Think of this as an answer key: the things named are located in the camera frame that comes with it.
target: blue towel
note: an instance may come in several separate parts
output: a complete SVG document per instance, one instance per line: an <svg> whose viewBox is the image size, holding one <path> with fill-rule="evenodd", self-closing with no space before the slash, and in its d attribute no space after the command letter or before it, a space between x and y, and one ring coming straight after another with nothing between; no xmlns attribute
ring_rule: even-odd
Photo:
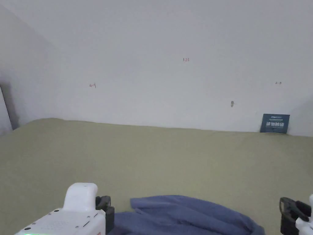
<svg viewBox="0 0 313 235"><path fill-rule="evenodd" d="M135 212L115 214L110 235L264 235L264 229L249 217L196 198L132 198L131 207Z"/></svg>

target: black clamp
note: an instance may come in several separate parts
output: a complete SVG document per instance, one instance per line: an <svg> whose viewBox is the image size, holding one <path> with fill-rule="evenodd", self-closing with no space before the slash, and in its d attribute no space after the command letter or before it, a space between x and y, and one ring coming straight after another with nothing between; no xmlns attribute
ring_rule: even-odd
<svg viewBox="0 0 313 235"><path fill-rule="evenodd" d="M96 197L96 210L105 212L105 234L108 234L114 228L114 207L111 206L111 197Z"/></svg>

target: bed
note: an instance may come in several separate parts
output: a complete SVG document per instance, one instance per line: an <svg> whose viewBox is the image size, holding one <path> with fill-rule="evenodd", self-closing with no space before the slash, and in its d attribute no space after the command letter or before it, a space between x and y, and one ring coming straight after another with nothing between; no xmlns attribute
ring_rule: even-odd
<svg viewBox="0 0 313 235"><path fill-rule="evenodd" d="M0 137L0 223L14 234L54 208L67 188L94 182L117 212L129 199L185 195L239 211L279 234L279 198L308 202L313 138L272 133L30 122Z"/></svg>

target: white robot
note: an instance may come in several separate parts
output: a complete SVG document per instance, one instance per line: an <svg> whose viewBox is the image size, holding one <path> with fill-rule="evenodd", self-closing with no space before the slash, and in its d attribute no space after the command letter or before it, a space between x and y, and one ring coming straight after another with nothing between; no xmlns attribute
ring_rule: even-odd
<svg viewBox="0 0 313 235"><path fill-rule="evenodd" d="M114 227L114 207L110 206L110 197L96 197L97 191L97 185L92 183L71 185L66 192L63 208L51 211L16 235L105 235L109 233Z"/></svg>

